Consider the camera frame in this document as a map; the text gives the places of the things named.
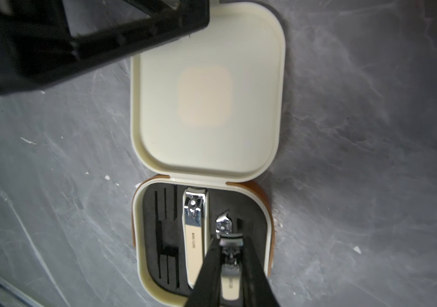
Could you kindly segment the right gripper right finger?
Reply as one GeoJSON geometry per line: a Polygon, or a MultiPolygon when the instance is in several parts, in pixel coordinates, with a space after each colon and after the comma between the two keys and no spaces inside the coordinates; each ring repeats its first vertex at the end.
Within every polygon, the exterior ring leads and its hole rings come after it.
{"type": "Polygon", "coordinates": [[[263,267],[261,266],[259,258],[256,254],[253,242],[248,237],[243,237],[241,256],[243,306],[279,307],[279,303],[272,292],[263,267]]]}

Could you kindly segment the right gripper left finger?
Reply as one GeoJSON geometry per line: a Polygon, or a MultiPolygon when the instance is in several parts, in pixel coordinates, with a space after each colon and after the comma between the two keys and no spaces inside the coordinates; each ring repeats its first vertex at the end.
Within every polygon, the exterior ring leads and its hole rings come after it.
{"type": "Polygon", "coordinates": [[[221,269],[221,246],[218,239],[213,239],[185,307],[220,306],[221,269]]]}

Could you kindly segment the cream clipper case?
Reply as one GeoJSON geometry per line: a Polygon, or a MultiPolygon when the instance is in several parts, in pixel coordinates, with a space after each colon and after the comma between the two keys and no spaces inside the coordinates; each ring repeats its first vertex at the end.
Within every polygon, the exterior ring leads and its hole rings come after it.
{"type": "Polygon", "coordinates": [[[208,191],[210,244],[215,220],[229,211],[267,278],[273,264],[274,219],[256,179],[279,146],[285,33],[265,5],[209,3],[206,28],[132,58],[132,146],[154,172],[132,199],[132,240],[140,282],[167,306],[185,306],[193,291],[186,188],[208,191]]]}

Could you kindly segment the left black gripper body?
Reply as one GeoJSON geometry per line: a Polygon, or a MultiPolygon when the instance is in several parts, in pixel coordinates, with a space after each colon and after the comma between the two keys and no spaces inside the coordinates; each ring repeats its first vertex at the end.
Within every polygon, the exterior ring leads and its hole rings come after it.
{"type": "Polygon", "coordinates": [[[142,20],[70,33],[62,1],[0,1],[0,95],[40,90],[207,27],[208,1],[130,1],[142,20]]]}

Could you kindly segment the silver small nail clipper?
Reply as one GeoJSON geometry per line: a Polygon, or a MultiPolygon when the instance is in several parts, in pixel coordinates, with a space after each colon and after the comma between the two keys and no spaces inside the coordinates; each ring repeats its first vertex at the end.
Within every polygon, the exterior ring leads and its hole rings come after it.
{"type": "Polygon", "coordinates": [[[233,233],[233,222],[229,211],[220,214],[215,220],[215,232],[221,247],[221,292],[225,301],[240,299],[242,265],[240,256],[244,246],[243,236],[233,233]]]}

